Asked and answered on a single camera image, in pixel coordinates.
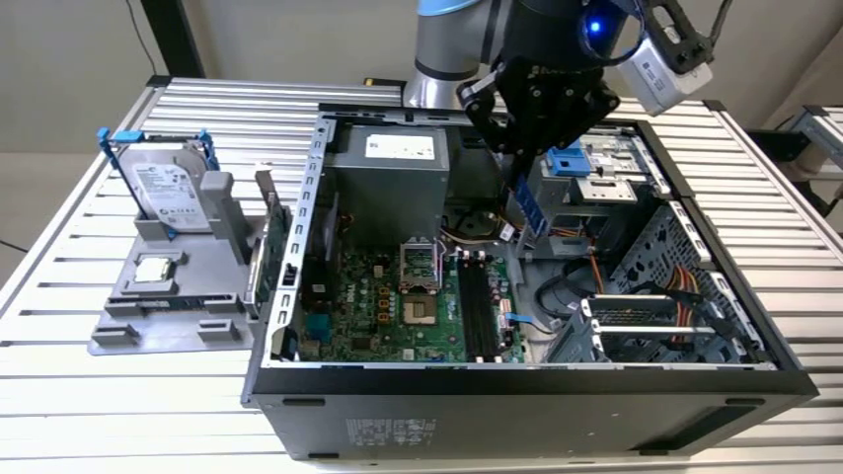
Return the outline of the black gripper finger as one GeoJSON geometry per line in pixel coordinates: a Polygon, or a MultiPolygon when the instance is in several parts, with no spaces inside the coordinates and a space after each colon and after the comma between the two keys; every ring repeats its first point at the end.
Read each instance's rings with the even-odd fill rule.
{"type": "Polygon", "coordinates": [[[501,72],[490,72],[481,79],[462,84],[458,99],[489,150],[501,158],[501,176],[506,188],[514,192],[523,173],[526,150],[513,116],[506,122],[495,119],[499,76],[501,72]]]}
{"type": "Polygon", "coordinates": [[[534,86],[526,106],[525,173],[550,148],[572,145],[618,105],[620,97],[606,86],[534,86]]]}

